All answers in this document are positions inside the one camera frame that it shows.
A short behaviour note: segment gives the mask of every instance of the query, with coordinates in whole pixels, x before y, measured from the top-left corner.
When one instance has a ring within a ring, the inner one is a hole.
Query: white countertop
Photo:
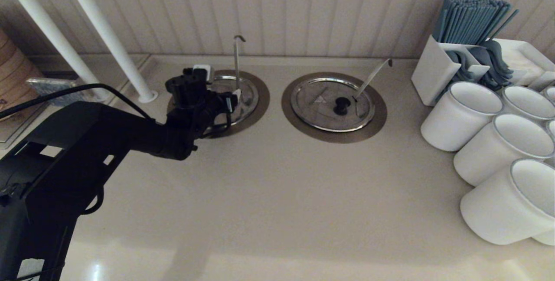
[[[151,57],[145,75],[160,97],[141,107],[165,121],[164,82],[200,62],[232,68],[229,57]],[[372,82],[388,115],[365,141],[313,139],[281,111],[294,79],[338,72],[364,80],[378,62],[243,58],[242,70],[270,91],[262,119],[198,141],[184,162],[129,153],[103,207],[79,218],[62,280],[551,279],[552,247],[493,245],[464,223],[459,202],[472,186],[454,171],[454,153],[420,135],[430,109],[410,82],[416,61],[394,61]],[[129,87],[127,95],[137,101]]]

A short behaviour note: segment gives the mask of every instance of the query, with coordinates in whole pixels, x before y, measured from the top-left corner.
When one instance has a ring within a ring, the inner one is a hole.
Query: paneled wall
[[[418,58],[442,0],[97,0],[129,52]],[[500,38],[531,42],[555,60],[555,0],[507,0],[520,13]],[[78,52],[107,48],[76,0],[40,0]],[[55,48],[16,0],[0,26],[26,54]]]

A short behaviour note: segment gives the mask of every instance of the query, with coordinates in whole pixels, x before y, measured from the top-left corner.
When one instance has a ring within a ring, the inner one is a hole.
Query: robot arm
[[[22,277],[26,259],[43,261],[41,281],[59,279],[77,218],[100,207],[105,182],[130,150],[176,160],[196,150],[194,140],[238,101],[209,91],[207,82],[209,71],[199,69],[167,81],[176,107],[164,125],[100,103],[73,103],[2,158],[0,281]],[[47,147],[59,152],[45,155]]]

